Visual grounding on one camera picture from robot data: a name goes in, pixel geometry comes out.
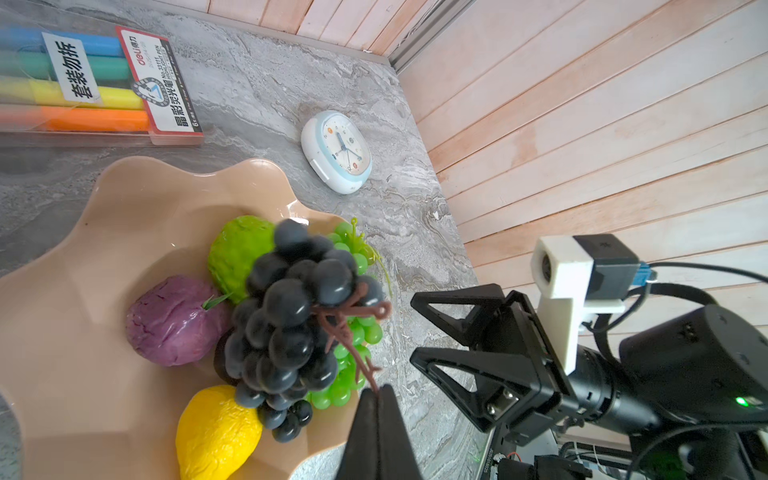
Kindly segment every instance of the white label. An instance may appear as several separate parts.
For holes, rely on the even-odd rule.
[[[119,30],[134,69],[136,94],[147,101],[159,131],[202,132],[167,40]]]
[[[101,93],[85,56],[83,42],[42,33],[64,99],[87,104],[101,103]]]

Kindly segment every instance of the beige plastic bowl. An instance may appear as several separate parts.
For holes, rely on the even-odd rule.
[[[196,392],[223,382],[212,355],[170,368],[140,357],[125,338],[125,313],[167,276],[208,278],[211,242],[244,214],[307,219],[313,233],[342,221],[304,207],[266,160],[198,175],[129,157],[101,174],[56,248],[0,279],[0,391],[21,426],[25,480],[179,478],[179,416]],[[231,478],[288,478],[346,441],[356,407],[353,395],[315,412],[287,444],[265,431]]]

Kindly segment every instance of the marble countertop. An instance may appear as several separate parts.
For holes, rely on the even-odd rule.
[[[485,436],[408,361],[417,346],[456,345],[410,308],[413,293],[471,286],[477,279],[395,72],[131,2],[52,4],[168,37],[206,141],[192,148],[0,148],[0,275],[60,242],[96,177],[119,158],[147,155],[197,173],[269,159],[285,171],[302,203],[364,223],[393,279],[395,314],[384,326],[385,339],[372,348],[385,367],[378,378],[395,387],[424,478],[474,478]],[[37,5],[22,0],[0,6],[40,15]],[[326,109],[352,118],[375,157],[370,179],[349,196],[326,187],[301,150],[301,127]],[[307,460],[293,478],[333,478],[341,451]],[[18,426],[0,402],[0,479],[20,478],[18,455]]]

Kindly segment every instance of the alarm clock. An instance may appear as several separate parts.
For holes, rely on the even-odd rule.
[[[371,174],[371,150],[344,114],[323,111],[301,131],[301,148],[315,173],[340,194],[357,191]]]

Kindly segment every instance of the yellow lemon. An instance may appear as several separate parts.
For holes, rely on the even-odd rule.
[[[253,453],[261,429],[256,410],[235,402],[233,386],[200,390],[176,431],[181,480],[226,480]]]

